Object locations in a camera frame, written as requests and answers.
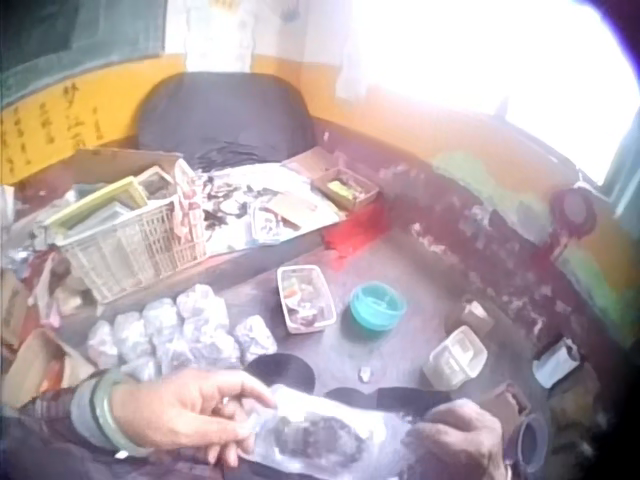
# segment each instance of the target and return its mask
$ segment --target turquoise container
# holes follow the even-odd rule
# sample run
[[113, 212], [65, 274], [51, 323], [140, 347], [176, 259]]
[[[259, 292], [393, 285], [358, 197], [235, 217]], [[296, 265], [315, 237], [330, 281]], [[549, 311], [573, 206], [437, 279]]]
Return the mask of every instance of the turquoise container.
[[353, 318], [374, 332], [391, 330], [407, 311], [404, 297], [380, 282], [360, 285], [351, 294], [349, 304]]

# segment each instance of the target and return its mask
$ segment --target small plastic packet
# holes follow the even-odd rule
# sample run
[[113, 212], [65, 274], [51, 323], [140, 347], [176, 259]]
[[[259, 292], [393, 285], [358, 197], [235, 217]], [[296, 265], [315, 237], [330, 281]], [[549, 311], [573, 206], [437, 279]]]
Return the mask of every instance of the small plastic packet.
[[240, 346], [224, 330], [208, 324], [200, 331], [196, 342], [189, 344], [200, 368], [242, 368]]
[[245, 365], [261, 355], [278, 351], [276, 339], [273, 338], [260, 315], [253, 315], [238, 324], [233, 331], [233, 336], [240, 344], [242, 361]]
[[89, 358], [101, 370], [118, 366], [118, 347], [114, 342], [113, 328], [109, 322], [98, 320], [91, 328], [87, 339], [87, 352]]
[[138, 312], [127, 312], [116, 317], [113, 338], [126, 362], [153, 354], [144, 320]]
[[120, 371], [140, 382], [151, 382], [160, 378], [158, 362], [151, 355], [138, 358], [120, 368]]
[[271, 388], [277, 409], [255, 403], [249, 424], [255, 448], [246, 459], [291, 474], [327, 480], [393, 478], [411, 461], [400, 416], [361, 410], [284, 385]]
[[157, 343], [156, 357], [163, 376], [197, 366], [189, 344], [180, 333], [167, 342]]
[[178, 295], [176, 305], [186, 320], [200, 319], [202, 323], [215, 323], [220, 328], [229, 328], [229, 315], [224, 300], [209, 285], [197, 284]]
[[168, 340], [180, 328], [178, 309], [170, 298], [161, 298], [149, 303], [142, 311], [147, 335], [154, 343]]

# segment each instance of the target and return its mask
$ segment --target bracelet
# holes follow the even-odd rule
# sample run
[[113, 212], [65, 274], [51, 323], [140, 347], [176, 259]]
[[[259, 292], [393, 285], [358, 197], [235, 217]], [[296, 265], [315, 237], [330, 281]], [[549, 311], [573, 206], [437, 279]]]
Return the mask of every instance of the bracelet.
[[134, 457], [146, 457], [153, 449], [142, 448], [130, 441], [113, 418], [111, 411], [111, 392], [113, 387], [122, 383], [131, 383], [133, 379], [122, 374], [118, 370], [110, 370], [100, 378], [91, 396], [92, 412], [95, 414], [98, 426], [102, 430], [105, 437], [120, 450], [116, 455], [118, 458], [126, 458], [131, 455]]

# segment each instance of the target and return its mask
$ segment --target grey cloth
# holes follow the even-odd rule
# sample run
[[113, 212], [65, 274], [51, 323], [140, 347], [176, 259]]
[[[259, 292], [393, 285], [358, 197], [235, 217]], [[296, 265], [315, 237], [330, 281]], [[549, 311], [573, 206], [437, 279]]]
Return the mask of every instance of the grey cloth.
[[273, 75], [188, 72], [161, 82], [138, 120], [142, 150], [179, 152], [209, 171], [282, 162], [316, 145], [300, 93]]

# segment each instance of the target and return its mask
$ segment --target window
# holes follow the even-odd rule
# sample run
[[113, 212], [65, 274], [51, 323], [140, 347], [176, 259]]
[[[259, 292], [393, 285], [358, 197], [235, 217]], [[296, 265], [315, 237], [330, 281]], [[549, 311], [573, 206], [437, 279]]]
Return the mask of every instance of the window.
[[597, 11], [569, 0], [354, 0], [361, 71], [417, 100], [506, 120], [598, 184], [640, 105]]

